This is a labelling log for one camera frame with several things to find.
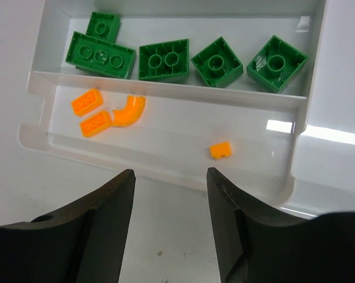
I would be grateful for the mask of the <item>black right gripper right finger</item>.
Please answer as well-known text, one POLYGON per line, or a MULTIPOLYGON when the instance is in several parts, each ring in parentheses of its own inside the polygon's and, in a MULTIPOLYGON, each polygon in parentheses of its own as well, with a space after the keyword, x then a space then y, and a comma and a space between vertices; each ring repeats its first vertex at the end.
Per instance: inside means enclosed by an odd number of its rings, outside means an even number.
POLYGON ((222 282, 355 282, 355 212, 312 219, 278 210, 207 171, 222 282))

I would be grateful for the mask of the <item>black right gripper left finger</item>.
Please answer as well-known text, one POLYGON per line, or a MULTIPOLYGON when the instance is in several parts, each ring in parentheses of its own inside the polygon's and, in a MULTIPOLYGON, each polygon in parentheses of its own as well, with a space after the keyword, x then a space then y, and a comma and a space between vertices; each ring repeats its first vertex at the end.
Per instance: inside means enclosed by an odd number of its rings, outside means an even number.
POLYGON ((57 210, 0 226, 0 282, 117 282, 135 184, 127 169, 57 210))

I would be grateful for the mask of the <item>orange lego piece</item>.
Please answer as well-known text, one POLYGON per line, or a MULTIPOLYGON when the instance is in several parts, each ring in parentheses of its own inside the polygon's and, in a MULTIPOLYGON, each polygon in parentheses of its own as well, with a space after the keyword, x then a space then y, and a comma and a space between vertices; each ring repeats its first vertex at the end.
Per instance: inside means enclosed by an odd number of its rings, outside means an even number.
POLYGON ((93 137, 112 126, 111 116, 108 111, 99 111, 95 115, 80 123, 80 129, 84 137, 93 137))

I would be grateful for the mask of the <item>orange curved lego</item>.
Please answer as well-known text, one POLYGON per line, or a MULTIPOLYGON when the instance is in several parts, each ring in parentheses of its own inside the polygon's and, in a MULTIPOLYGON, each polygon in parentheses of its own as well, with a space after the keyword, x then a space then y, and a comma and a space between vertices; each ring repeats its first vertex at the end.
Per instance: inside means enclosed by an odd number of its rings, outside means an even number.
POLYGON ((126 105, 119 110, 112 110, 114 119, 113 127, 128 127, 136 123, 141 118, 146 105, 144 96, 127 96, 126 105))

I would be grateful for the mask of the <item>orange small lego block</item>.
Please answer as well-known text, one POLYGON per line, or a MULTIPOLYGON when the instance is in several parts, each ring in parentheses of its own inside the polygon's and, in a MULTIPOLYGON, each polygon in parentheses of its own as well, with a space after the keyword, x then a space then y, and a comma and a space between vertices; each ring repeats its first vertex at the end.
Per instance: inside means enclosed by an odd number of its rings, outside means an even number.
POLYGON ((73 112, 76 116, 82 117, 95 110, 104 103, 101 92, 92 88, 71 102, 73 112))

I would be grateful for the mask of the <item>green square lego brick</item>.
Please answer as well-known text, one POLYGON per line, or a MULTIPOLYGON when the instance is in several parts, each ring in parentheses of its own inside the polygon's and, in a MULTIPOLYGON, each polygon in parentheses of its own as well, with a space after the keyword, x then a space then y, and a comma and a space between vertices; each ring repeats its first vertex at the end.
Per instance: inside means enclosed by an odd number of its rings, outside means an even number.
POLYGON ((225 88, 244 74, 244 66, 227 41, 219 37, 191 59, 208 87, 225 88))

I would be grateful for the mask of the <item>green lego plate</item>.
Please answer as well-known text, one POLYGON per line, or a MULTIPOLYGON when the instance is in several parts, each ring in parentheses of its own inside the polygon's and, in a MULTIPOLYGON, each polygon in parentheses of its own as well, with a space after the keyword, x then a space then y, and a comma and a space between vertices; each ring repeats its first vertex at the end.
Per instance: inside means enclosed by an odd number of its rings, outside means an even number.
POLYGON ((75 31, 65 61, 77 68, 107 77, 130 78, 136 51, 75 31))

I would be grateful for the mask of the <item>green long lego brick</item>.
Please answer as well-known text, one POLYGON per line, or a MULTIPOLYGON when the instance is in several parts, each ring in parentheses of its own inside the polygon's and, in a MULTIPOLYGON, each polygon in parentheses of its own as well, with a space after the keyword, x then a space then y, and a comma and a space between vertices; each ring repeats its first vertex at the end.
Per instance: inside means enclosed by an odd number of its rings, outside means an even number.
POLYGON ((188 39, 141 45, 139 47, 139 80, 182 83, 188 77, 188 39))

